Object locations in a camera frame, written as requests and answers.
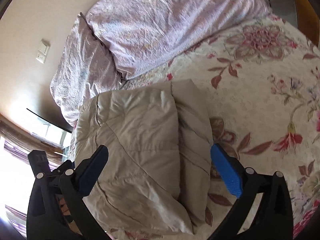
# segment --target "folded comforter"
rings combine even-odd
[[[109,150],[84,198],[103,229],[192,234],[205,222],[212,129],[191,80],[98,95],[81,108],[76,141],[76,165]]]

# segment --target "blue gripper pad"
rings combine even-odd
[[[243,192],[242,180],[227,158],[231,157],[227,153],[224,154],[216,144],[211,147],[211,160],[226,184],[227,189],[232,195],[240,198]]]

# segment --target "screw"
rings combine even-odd
[[[282,178],[283,177],[283,173],[281,171],[277,171],[276,172],[277,177]]]
[[[42,177],[43,177],[43,173],[42,172],[37,174],[37,179],[41,179]]]
[[[254,169],[253,168],[246,168],[245,172],[252,175],[252,174],[254,174]]]
[[[72,175],[73,174],[73,169],[68,169],[68,170],[66,170],[66,175],[67,176],[70,176],[70,175]]]

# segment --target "pillow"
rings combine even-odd
[[[264,0],[100,0],[87,13],[126,79],[219,30],[271,12]]]
[[[82,14],[67,38],[50,91],[67,122],[74,126],[82,104],[99,93],[121,85],[108,49],[92,34]]]

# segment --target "leaf print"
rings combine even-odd
[[[316,58],[316,57],[318,57],[318,56],[315,55],[315,54],[307,53],[306,55],[303,56],[303,59],[313,59],[313,58]]]
[[[250,143],[250,136],[251,133],[248,133],[240,142],[239,146],[237,147],[237,152],[244,150],[245,148],[247,148],[247,146]]]
[[[225,131],[221,136],[221,141],[233,144],[236,140],[236,134],[230,131]]]
[[[215,41],[218,40],[218,38],[219,38],[219,37],[213,37],[213,38],[209,39],[208,44],[210,45],[210,44],[214,43]]]
[[[302,176],[307,174],[307,168],[305,167],[305,165],[299,166],[299,171]]]
[[[208,207],[205,207],[205,223],[212,226],[213,216]]]
[[[312,144],[315,143],[319,139],[320,139],[320,133],[318,133],[318,135],[313,139]]]
[[[211,80],[211,85],[217,89],[218,85],[219,85],[219,82],[221,81],[222,77],[219,75],[219,76],[215,76],[212,80]]]
[[[271,146],[271,144],[272,144],[272,141],[265,142],[265,143],[262,143],[256,147],[252,148],[249,151],[241,152],[241,153],[249,154],[249,155],[258,155],[258,154],[261,154],[261,153],[265,152],[266,150],[268,150],[269,147]]]
[[[198,42],[197,44],[193,45],[192,47],[190,47],[189,49],[187,49],[184,53],[186,55],[190,54],[191,52],[195,52],[197,48],[199,48],[201,46],[203,41]]]
[[[213,57],[215,57],[215,55],[212,53],[207,56],[207,58],[213,58]]]
[[[224,123],[221,117],[209,118],[213,140],[218,140],[223,133]]]
[[[239,159],[236,151],[234,150],[234,148],[233,148],[230,144],[225,143],[225,142],[219,142],[219,144],[221,145],[221,147],[226,151],[226,153],[227,153],[230,157],[234,157],[234,158]]]
[[[233,77],[238,77],[237,70],[233,69],[231,64],[229,65],[229,74]]]
[[[208,196],[214,203],[218,205],[226,206],[226,207],[232,206],[232,203],[222,195],[208,193]]]
[[[314,163],[315,163],[315,161],[311,162],[311,163],[308,165],[307,174],[306,174],[308,177],[310,176],[311,172],[313,171]]]
[[[284,105],[286,105],[288,102],[289,102],[289,100],[290,100],[290,96],[289,95],[287,95],[286,97],[285,97],[285,99],[284,99]]]
[[[231,61],[228,60],[227,58],[223,58],[223,57],[218,57],[217,60],[220,62],[220,63],[230,63]]]
[[[172,64],[173,61],[174,61],[174,58],[168,62],[168,67],[171,66],[171,64]]]
[[[224,70],[224,67],[213,67],[213,68],[209,68],[208,71],[221,71]]]
[[[312,116],[313,116],[313,112],[314,112],[314,109],[310,109],[310,111],[308,112],[308,122],[311,120]]]

